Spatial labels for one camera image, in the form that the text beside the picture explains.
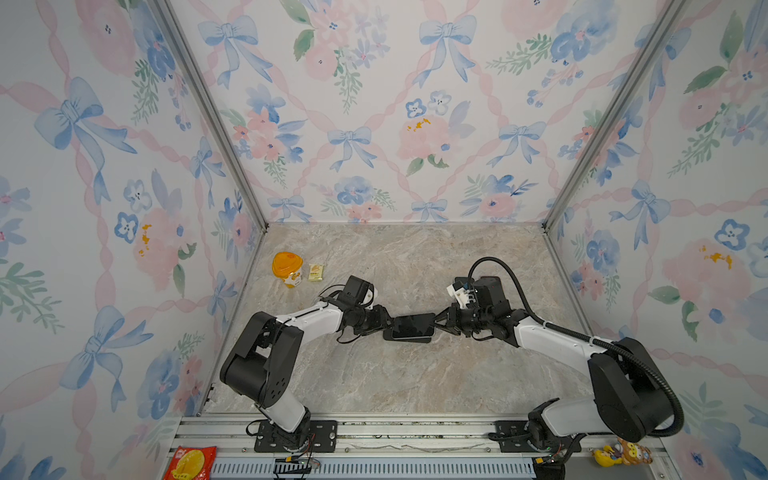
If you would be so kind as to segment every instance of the floral wallpaper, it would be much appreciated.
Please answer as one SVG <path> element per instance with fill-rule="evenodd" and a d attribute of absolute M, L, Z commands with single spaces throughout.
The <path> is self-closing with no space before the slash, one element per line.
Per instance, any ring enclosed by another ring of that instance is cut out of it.
<path fill-rule="evenodd" d="M 553 232 L 595 334 L 680 397 L 686 480 L 768 478 L 767 109 L 768 2 L 690 2 Z"/>
<path fill-rule="evenodd" d="M 259 229 L 141 0 L 0 6 L 0 478 L 153 478 Z"/>
<path fill-rule="evenodd" d="M 538 222 L 665 0 L 171 4 L 269 221 Z"/>

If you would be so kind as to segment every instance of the small snack packet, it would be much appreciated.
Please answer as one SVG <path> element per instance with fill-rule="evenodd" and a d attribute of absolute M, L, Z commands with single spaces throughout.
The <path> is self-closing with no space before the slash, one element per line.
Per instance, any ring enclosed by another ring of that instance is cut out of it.
<path fill-rule="evenodd" d="M 216 447 L 190 449 L 179 447 L 170 461 L 163 480 L 208 480 L 216 459 Z"/>
<path fill-rule="evenodd" d="M 325 265 L 310 264 L 310 282 L 319 282 L 323 279 L 323 268 Z"/>

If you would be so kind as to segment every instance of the wire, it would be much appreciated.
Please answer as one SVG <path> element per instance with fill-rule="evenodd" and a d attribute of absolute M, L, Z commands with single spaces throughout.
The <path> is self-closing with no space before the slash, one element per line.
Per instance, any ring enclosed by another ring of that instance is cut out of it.
<path fill-rule="evenodd" d="M 472 268 L 469 269 L 469 273 L 467 274 L 467 282 L 469 283 L 469 288 L 472 288 L 472 274 L 475 272 L 475 268 L 480 263 L 483 262 L 496 262 L 502 267 L 504 267 L 504 270 L 507 271 L 509 276 L 512 278 L 512 282 L 515 283 L 515 288 L 518 291 L 518 295 L 520 296 L 520 300 L 523 302 L 523 307 L 525 308 L 525 312 L 531 316 L 533 320 L 535 320 L 537 323 L 544 325 L 544 320 L 539 318 L 538 315 L 533 313 L 533 309 L 531 308 L 531 304 L 528 303 L 528 298 L 525 296 L 525 293 L 523 292 L 523 287 L 520 285 L 520 281 L 515 276 L 515 273 L 512 272 L 512 269 L 509 268 L 509 265 L 504 263 L 502 260 L 496 258 L 496 257 L 482 257 L 481 259 L 477 260 L 472 264 Z M 672 435 L 677 434 L 680 430 L 683 429 L 683 424 L 685 423 L 685 414 L 683 412 L 683 406 L 680 404 L 680 400 L 675 395 L 674 391 L 672 390 L 672 387 L 670 387 L 669 383 L 667 383 L 667 380 L 661 376 L 661 374 L 657 373 L 655 370 L 653 370 L 651 367 L 649 367 L 645 362 L 643 362 L 641 359 L 637 358 L 635 355 L 630 353 L 628 350 L 622 349 L 619 346 L 614 345 L 613 343 L 608 343 L 600 339 L 595 339 L 593 337 L 590 337 L 589 335 L 584 335 L 580 332 L 575 332 L 571 329 L 567 329 L 563 326 L 555 325 L 552 322 L 547 322 L 546 328 L 553 329 L 555 332 L 563 333 L 564 335 L 572 336 L 575 339 L 579 339 L 582 342 L 589 343 L 591 341 L 592 345 L 599 346 L 603 349 L 609 350 L 613 353 L 617 353 L 618 355 L 621 355 L 624 360 L 628 361 L 629 363 L 632 363 L 637 368 L 643 371 L 648 377 L 650 377 L 652 380 L 656 382 L 656 384 L 659 385 L 659 388 L 662 392 L 664 392 L 664 395 L 669 400 L 670 404 L 672 405 L 672 413 L 674 415 L 674 420 L 672 421 L 672 425 L 666 427 L 665 429 L 661 430 L 654 430 L 652 432 L 649 432 L 649 436 L 653 437 L 670 437 Z"/>
<path fill-rule="evenodd" d="M 318 296 L 318 297 L 322 297 L 322 296 L 323 296 L 323 294 L 324 294 L 325 292 L 327 292 L 327 291 L 328 291 L 328 289 L 332 289 L 332 288 L 333 288 L 333 287 L 335 287 L 335 286 L 346 286 L 346 285 L 344 285 L 343 283 L 337 283 L 336 285 L 330 285 L 330 286 L 327 286 L 327 287 L 325 288 L 325 290 L 323 290 L 322 292 L 318 293 L 318 294 L 317 294 L 317 296 Z"/>

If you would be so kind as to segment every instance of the marble floor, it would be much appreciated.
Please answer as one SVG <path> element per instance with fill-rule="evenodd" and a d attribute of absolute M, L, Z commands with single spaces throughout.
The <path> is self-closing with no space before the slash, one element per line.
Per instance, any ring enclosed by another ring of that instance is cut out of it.
<path fill-rule="evenodd" d="M 305 279 L 286 288 L 271 270 L 275 253 L 285 250 L 305 265 L 325 264 L 323 281 Z M 345 283 L 349 275 L 376 285 L 379 303 L 392 316 L 437 313 L 450 304 L 445 287 L 488 255 L 511 266 L 540 317 L 581 330 L 536 226 L 273 224 L 222 359 L 253 313 L 307 308 L 322 289 Z M 501 267 L 483 263 L 479 275 L 500 276 L 510 303 L 521 306 Z M 337 336 L 312 341 L 296 361 L 290 388 L 315 413 L 526 413 L 554 397 L 591 393 L 589 379 L 571 367 L 500 340 L 476 342 L 437 331 L 429 344 L 386 342 L 375 333 L 341 345 Z M 352 338 L 351 331 L 344 338 Z M 257 412 L 250 399 L 218 381 L 204 411 Z"/>

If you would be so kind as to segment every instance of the smartphone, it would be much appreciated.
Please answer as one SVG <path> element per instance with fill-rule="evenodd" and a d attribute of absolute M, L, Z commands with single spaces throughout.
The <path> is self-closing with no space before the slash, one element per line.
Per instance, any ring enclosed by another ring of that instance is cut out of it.
<path fill-rule="evenodd" d="M 392 340 L 425 339 L 435 335 L 434 313 L 397 316 L 392 319 Z"/>

